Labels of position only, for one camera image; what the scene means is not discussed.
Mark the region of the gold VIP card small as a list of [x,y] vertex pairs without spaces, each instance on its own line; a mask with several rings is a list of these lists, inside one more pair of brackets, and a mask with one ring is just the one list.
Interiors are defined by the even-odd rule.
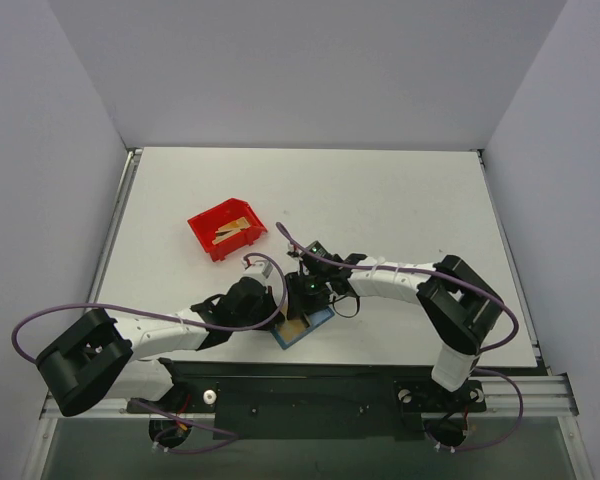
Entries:
[[287,319],[277,327],[277,334],[285,344],[291,344],[300,338],[309,328],[304,319]]

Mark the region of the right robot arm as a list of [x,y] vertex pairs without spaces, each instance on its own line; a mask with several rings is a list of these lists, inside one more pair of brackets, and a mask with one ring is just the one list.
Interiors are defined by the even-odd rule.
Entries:
[[288,255],[299,263],[287,277],[292,302],[309,314],[344,297],[382,298],[419,305],[442,341],[426,394],[448,409],[463,395],[463,384],[481,356],[483,343],[503,312],[502,300],[460,257],[432,264],[387,262],[364,254],[343,259],[315,241]]

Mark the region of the red plastic bin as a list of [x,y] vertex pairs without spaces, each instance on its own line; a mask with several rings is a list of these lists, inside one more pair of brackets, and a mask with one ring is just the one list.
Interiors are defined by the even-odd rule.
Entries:
[[245,246],[251,246],[267,228],[251,206],[230,198],[190,219],[187,223],[213,262]]

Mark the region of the blue leather card holder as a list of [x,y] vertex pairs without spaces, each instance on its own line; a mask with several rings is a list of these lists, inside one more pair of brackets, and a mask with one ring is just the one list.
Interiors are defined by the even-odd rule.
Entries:
[[278,345],[283,350],[287,350],[333,318],[334,315],[334,311],[327,307],[309,315],[303,314],[291,319],[286,318],[274,327],[272,335]]

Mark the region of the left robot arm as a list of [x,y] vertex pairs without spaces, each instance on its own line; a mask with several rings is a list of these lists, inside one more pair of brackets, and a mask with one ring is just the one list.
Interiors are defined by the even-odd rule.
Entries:
[[210,349],[237,331],[271,330],[284,315],[271,287],[243,277],[227,293],[194,304],[175,318],[114,318],[104,308],[80,317],[35,359],[61,413],[73,417],[107,397],[124,396],[175,411],[184,403],[186,388],[154,355]]

